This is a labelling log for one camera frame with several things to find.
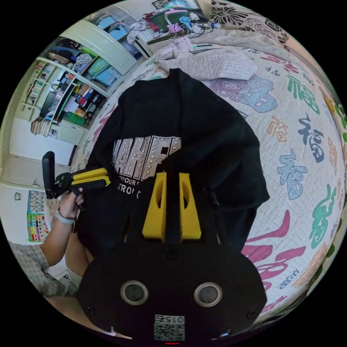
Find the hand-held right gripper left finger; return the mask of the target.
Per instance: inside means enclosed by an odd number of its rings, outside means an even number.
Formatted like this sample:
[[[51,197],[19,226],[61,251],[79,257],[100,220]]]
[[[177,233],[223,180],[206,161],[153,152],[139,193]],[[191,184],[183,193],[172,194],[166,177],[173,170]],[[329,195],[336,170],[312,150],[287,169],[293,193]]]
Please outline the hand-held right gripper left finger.
[[[166,231],[166,181],[166,172],[157,173],[142,229],[142,235],[146,239],[157,239],[164,242]]]

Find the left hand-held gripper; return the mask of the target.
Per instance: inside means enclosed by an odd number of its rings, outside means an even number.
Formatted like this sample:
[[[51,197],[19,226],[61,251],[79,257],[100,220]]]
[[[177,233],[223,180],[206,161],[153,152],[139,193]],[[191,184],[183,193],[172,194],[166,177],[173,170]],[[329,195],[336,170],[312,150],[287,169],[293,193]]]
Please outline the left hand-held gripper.
[[[59,199],[65,192],[81,195],[80,188],[103,188],[110,184],[105,168],[82,170],[75,173],[60,174],[54,183],[54,199]]]

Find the person's left hand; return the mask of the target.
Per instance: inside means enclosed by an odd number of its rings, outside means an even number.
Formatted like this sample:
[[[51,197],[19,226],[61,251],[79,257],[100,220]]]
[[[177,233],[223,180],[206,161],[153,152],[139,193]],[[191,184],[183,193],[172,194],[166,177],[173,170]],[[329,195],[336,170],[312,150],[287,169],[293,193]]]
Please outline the person's left hand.
[[[60,198],[59,214],[65,219],[75,219],[83,201],[82,188],[78,188],[75,192],[66,191]]]

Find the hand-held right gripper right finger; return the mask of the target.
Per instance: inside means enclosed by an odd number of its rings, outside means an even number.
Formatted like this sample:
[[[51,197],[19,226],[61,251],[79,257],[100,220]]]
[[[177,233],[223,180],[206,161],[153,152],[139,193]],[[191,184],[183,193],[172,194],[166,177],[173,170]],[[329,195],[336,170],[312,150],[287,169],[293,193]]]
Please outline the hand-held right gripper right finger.
[[[189,174],[179,173],[179,207],[181,241],[199,240],[201,228]]]

